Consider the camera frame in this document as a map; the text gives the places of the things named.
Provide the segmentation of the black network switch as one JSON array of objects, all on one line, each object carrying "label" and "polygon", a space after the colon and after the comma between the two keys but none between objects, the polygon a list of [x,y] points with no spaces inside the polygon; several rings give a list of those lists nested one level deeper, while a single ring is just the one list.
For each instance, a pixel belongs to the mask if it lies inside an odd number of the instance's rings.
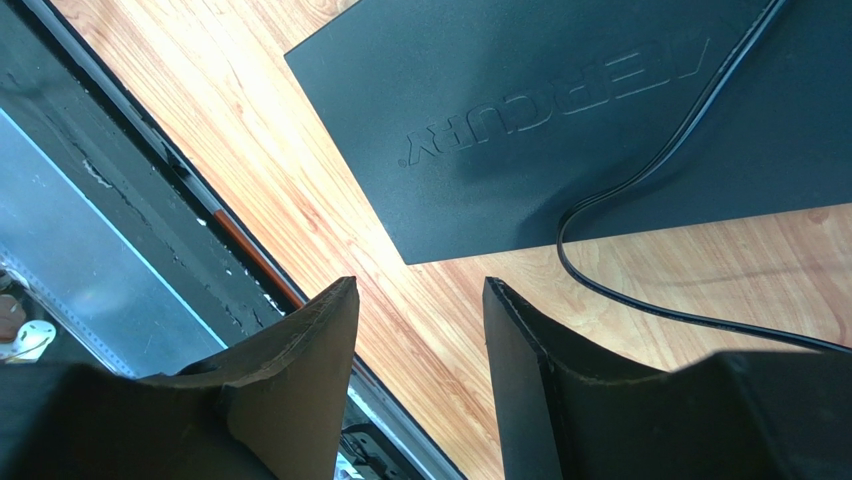
[{"label": "black network switch", "polygon": [[[286,62],[408,264],[550,245],[662,148],[761,1],[360,1]],[[569,239],[851,199],[851,5],[790,1]]]}]

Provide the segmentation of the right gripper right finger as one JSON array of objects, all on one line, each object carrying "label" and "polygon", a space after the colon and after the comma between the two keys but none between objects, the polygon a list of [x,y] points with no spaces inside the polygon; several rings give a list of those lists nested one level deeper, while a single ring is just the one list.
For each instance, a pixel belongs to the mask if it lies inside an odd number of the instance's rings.
[{"label": "right gripper right finger", "polygon": [[851,359],[721,351],[666,372],[489,277],[483,317],[509,479],[847,479]]}]

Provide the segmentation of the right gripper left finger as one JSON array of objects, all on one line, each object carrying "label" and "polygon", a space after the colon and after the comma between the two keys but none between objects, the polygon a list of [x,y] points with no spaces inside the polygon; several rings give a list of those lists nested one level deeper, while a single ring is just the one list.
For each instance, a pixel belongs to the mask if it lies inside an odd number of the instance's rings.
[{"label": "right gripper left finger", "polygon": [[359,294],[342,277],[252,337],[179,373],[85,363],[1,370],[5,479],[330,479]]}]

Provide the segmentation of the person's hand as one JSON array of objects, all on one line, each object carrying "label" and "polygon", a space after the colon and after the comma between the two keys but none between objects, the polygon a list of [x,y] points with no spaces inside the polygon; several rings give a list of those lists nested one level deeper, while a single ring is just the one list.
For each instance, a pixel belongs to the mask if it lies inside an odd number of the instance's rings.
[{"label": "person's hand", "polygon": [[8,294],[1,296],[0,321],[1,342],[13,342],[17,338],[21,326],[26,322],[26,312],[15,297]]}]

